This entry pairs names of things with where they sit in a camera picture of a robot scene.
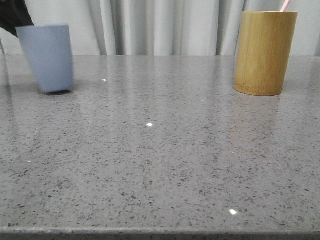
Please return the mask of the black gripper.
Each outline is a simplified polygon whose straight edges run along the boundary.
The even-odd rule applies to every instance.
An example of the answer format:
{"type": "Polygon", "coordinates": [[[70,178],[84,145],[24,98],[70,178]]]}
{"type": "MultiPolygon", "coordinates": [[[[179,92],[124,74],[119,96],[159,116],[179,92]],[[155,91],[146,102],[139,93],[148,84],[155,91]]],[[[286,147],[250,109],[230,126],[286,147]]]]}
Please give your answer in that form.
{"type": "Polygon", "coordinates": [[[18,37],[16,28],[33,26],[25,0],[0,1],[0,27],[18,37]]]}

